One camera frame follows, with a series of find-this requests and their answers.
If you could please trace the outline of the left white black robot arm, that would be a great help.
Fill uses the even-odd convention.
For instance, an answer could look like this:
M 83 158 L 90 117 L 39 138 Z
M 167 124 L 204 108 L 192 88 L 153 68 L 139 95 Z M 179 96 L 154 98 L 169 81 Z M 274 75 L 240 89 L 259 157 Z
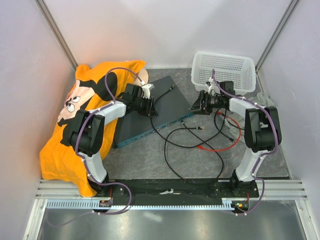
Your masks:
M 106 196 L 110 191 L 109 183 L 104 181 L 108 173 L 103 167 L 100 154 L 105 126 L 131 112 L 156 117 L 158 113 L 151 96 L 153 89 L 154 85 L 151 83 L 143 86 L 129 83 L 124 92 L 110 103 L 90 111 L 77 112 L 69 143 L 84 163 L 88 179 L 94 182 L 92 191 L 99 197 Z

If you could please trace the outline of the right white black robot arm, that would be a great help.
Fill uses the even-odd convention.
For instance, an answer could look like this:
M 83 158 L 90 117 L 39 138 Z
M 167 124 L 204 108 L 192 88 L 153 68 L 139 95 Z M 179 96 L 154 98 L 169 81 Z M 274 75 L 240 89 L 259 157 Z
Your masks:
M 210 115 L 213 109 L 224 108 L 244 118 L 244 142 L 246 151 L 236 168 L 236 180 L 229 184 L 235 197 L 247 191 L 245 182 L 256 178 L 256 173 L 267 155 L 278 150 L 282 135 L 278 110 L 264 107 L 244 96 L 236 95 L 232 81 L 218 82 L 211 79 L 206 89 L 201 90 L 189 110 L 197 115 Z

